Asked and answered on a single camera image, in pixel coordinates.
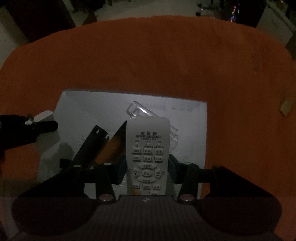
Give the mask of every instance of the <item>clear plastic packaging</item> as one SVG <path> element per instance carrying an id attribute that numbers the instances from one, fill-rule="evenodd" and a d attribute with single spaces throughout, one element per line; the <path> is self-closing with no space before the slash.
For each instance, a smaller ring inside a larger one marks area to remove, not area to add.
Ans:
<path id="1" fill-rule="evenodd" d="M 126 110 L 129 116 L 158 116 L 152 111 L 141 105 L 137 101 L 133 101 Z M 178 144 L 178 129 L 170 126 L 170 152 L 172 152 Z"/>

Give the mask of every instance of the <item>white remote control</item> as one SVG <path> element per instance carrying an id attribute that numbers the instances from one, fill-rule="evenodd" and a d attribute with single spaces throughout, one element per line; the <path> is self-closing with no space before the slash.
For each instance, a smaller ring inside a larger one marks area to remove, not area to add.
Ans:
<path id="1" fill-rule="evenodd" d="M 165 195 L 170 121 L 165 117 L 131 117 L 126 124 L 128 194 Z"/>

